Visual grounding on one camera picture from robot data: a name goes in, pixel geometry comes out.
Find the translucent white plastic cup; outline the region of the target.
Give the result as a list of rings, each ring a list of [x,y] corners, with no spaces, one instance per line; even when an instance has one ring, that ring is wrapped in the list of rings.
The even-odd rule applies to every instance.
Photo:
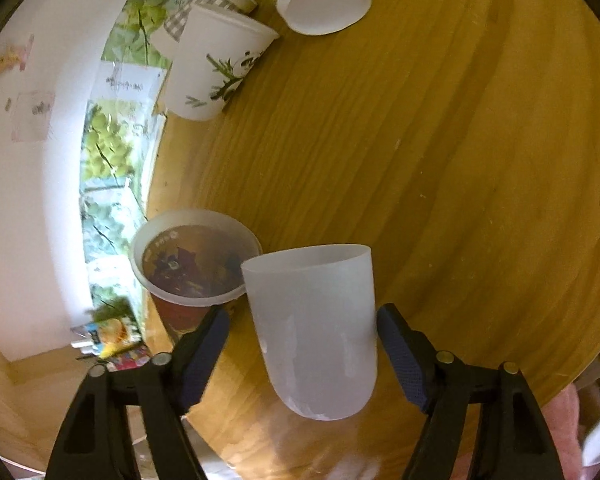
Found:
[[[335,244],[271,252],[242,264],[275,393],[321,422],[351,417],[377,378],[372,251]]]

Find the clear printed plastic cup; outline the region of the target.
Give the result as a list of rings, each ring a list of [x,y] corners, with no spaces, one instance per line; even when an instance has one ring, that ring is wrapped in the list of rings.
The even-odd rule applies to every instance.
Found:
[[[208,209],[158,214],[135,233],[132,270],[172,341],[200,325],[213,307],[245,293],[242,264],[262,254],[238,220]]]

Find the grey checked paper cup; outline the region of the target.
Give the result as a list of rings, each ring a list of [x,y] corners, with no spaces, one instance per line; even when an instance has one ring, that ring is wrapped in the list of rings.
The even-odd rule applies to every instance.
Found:
[[[257,6],[256,0],[186,0],[149,36],[149,44],[168,61],[172,61],[178,53],[188,23],[194,20],[200,10],[247,15]]]

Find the yellow snack packet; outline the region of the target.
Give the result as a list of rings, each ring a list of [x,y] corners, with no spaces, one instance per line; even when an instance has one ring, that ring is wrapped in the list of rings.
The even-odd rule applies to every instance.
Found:
[[[151,359],[140,330],[129,316],[91,322],[76,328],[74,334],[78,339],[71,347],[86,358],[95,358],[110,372],[135,370]]]

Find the white panda paper cup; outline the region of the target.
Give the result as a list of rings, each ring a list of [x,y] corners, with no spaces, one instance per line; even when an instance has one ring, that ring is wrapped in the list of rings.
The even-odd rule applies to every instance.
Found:
[[[278,38],[276,30],[249,16],[200,10],[172,63],[166,109],[194,122],[215,118]]]

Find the grape picture poster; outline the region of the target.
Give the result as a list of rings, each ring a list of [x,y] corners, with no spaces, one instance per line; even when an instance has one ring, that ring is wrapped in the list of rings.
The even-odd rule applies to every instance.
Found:
[[[170,56],[151,41],[190,0],[125,0],[106,39],[87,100],[79,205],[91,316],[129,308],[146,318],[142,286],[130,263],[146,220],[148,186],[166,118],[156,105]]]

